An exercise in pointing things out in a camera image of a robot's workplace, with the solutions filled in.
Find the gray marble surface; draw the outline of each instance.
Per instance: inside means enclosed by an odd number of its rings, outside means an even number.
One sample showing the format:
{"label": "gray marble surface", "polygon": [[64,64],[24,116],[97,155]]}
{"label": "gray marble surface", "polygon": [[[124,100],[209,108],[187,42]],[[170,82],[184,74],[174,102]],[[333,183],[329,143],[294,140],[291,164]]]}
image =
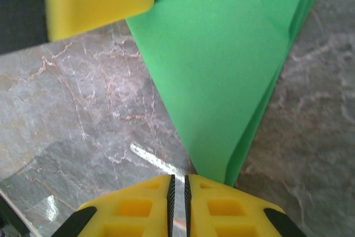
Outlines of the gray marble surface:
{"label": "gray marble surface", "polygon": [[[44,236],[83,202],[194,169],[125,22],[0,57],[0,189]],[[355,0],[316,0],[236,184],[307,236],[355,234]]]}

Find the green foam sheet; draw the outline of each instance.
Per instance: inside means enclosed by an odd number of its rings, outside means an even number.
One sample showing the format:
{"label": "green foam sheet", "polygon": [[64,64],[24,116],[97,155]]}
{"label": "green foam sheet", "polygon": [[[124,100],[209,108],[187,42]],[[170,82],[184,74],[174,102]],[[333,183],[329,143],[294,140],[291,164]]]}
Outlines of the green foam sheet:
{"label": "green foam sheet", "polygon": [[200,175],[233,185],[314,0],[156,0],[128,18]]}

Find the marble countertop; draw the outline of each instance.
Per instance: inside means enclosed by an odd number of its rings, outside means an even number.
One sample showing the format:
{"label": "marble countertop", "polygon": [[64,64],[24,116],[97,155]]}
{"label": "marble countertop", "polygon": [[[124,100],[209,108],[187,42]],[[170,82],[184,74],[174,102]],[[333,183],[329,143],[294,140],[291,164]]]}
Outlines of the marble countertop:
{"label": "marble countertop", "polygon": [[[44,236],[83,202],[194,168],[124,21],[0,57],[0,189]],[[316,0],[236,187],[307,236],[355,233],[355,0]]]}

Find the stack of green paper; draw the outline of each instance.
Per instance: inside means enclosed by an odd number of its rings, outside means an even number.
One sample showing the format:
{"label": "stack of green paper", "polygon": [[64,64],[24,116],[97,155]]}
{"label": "stack of green paper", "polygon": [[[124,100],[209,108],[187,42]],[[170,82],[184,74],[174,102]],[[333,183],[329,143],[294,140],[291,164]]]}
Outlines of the stack of green paper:
{"label": "stack of green paper", "polygon": [[156,0],[127,19],[197,172],[233,185],[314,0]]}

